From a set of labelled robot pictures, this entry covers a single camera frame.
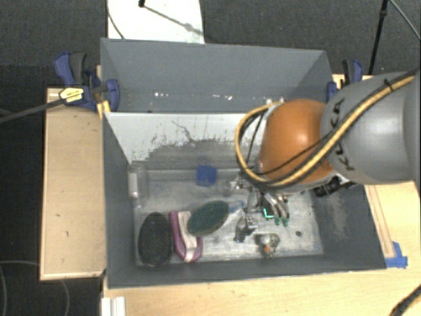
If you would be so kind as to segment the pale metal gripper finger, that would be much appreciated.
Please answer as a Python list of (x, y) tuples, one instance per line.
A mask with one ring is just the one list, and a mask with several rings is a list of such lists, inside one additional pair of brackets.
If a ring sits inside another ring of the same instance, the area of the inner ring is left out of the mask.
[(246, 231), (246, 235), (251, 235), (252, 233), (254, 233), (254, 231), (256, 231), (256, 229), (258, 228), (258, 224), (257, 222), (252, 218), (252, 216), (246, 216), (245, 217), (245, 231)]
[(247, 229), (247, 223), (244, 218), (240, 218), (235, 227), (235, 242), (244, 242), (245, 240), (245, 231)]

